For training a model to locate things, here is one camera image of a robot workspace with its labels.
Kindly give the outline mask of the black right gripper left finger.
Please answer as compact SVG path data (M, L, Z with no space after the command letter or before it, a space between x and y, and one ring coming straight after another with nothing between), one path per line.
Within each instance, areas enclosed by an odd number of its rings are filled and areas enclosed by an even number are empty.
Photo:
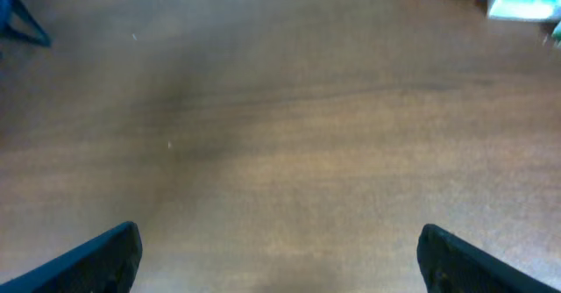
M1 293L128 293L143 247L138 226L123 222L63 255L1 285Z

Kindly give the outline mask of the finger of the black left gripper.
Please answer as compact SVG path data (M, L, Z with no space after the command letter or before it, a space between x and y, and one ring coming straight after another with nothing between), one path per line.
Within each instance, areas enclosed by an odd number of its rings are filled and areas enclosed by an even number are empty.
M1 38L50 47L51 38L21 0L1 0Z

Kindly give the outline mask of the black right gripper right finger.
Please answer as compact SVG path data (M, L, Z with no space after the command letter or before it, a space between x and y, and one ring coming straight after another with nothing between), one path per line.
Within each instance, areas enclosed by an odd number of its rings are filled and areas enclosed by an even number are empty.
M428 292L560 293L438 225L423 227L416 257Z

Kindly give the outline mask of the green white soap box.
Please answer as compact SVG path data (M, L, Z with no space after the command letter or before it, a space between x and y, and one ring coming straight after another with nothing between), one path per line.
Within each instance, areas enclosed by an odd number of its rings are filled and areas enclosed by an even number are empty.
M561 47L561 23L558 23L554 28L551 37L555 41L555 47Z

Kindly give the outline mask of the small teal tissue pack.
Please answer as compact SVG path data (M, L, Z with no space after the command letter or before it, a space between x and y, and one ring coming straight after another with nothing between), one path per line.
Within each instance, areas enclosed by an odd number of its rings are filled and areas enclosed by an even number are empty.
M496 19L558 21L560 0L491 0L487 16Z

